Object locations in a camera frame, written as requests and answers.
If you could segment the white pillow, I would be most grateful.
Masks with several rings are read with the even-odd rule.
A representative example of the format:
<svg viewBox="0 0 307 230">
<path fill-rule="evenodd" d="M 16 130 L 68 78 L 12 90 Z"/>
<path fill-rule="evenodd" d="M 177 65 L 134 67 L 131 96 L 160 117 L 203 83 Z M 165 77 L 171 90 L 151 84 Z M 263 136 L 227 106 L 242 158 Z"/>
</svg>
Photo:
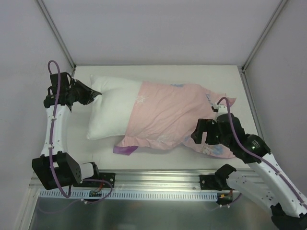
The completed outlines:
<svg viewBox="0 0 307 230">
<path fill-rule="evenodd" d="M 123 136 L 142 82 L 119 77 L 91 75 L 92 89 L 99 92 L 91 103 L 87 138 Z"/>
</svg>

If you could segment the purple Elsa print pillowcase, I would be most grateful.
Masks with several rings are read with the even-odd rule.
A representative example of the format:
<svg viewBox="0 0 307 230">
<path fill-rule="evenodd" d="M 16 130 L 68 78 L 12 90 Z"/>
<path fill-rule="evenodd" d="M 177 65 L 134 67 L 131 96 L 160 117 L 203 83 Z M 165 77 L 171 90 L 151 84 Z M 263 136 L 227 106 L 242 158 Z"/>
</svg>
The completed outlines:
<svg viewBox="0 0 307 230">
<path fill-rule="evenodd" d="M 223 145 L 195 144 L 191 134 L 198 119 L 213 119 L 212 106 L 226 93 L 216 93 L 198 84 L 143 82 L 135 100 L 122 141 L 113 152 L 131 155 L 139 147 L 170 150 L 184 145 L 198 153 L 230 159 Z"/>
</svg>

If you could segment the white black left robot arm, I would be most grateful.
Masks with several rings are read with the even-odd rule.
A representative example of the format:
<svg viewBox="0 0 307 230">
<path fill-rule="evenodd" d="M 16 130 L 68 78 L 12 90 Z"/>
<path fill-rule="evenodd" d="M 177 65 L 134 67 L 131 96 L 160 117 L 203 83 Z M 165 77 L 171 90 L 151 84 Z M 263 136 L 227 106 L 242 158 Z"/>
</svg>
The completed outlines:
<svg viewBox="0 0 307 230">
<path fill-rule="evenodd" d="M 32 168 L 45 189 L 80 186 L 83 180 L 88 186 L 100 183 L 100 175 L 94 162 L 78 163 L 68 152 L 67 130 L 72 106 L 92 103 L 100 95 L 67 72 L 50 75 L 51 86 L 44 100 L 47 113 L 46 138 L 41 155 L 32 160 Z"/>
</svg>

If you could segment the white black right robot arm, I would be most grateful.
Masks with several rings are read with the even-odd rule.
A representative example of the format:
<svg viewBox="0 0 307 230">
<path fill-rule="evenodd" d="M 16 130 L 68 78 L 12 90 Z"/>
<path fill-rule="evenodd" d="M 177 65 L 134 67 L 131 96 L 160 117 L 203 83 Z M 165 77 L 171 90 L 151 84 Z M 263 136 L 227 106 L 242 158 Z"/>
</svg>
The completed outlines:
<svg viewBox="0 0 307 230">
<path fill-rule="evenodd" d="M 199 119 L 191 134 L 196 144 L 221 144 L 228 147 L 236 158 L 252 168 L 267 185 L 265 190 L 242 175 L 229 164 L 213 175 L 201 176 L 201 188 L 237 190 L 263 209 L 270 211 L 271 220 L 280 230 L 307 228 L 307 198 L 290 182 L 270 148 L 257 135 L 247 134 L 238 118 L 220 115 L 216 119 Z"/>
</svg>

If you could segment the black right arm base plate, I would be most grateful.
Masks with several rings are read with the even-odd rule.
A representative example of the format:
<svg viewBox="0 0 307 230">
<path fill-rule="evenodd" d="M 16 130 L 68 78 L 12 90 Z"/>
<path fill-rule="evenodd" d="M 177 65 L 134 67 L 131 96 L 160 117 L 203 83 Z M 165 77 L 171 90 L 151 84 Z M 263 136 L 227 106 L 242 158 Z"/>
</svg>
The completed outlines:
<svg viewBox="0 0 307 230">
<path fill-rule="evenodd" d="M 220 178 L 215 174 L 199 175 L 201 190 L 231 190 L 226 183 L 226 179 Z"/>
</svg>

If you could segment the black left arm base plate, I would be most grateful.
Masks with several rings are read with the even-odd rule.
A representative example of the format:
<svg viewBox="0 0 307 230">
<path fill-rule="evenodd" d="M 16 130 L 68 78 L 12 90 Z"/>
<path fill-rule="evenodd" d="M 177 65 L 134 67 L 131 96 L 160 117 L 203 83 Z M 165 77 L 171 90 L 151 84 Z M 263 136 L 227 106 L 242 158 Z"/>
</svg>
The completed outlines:
<svg viewBox="0 0 307 230">
<path fill-rule="evenodd" d="M 99 172 L 98 174 L 86 178 L 80 184 L 74 184 L 73 187 L 81 188 L 114 188 L 116 181 L 116 174 L 113 172 Z"/>
</svg>

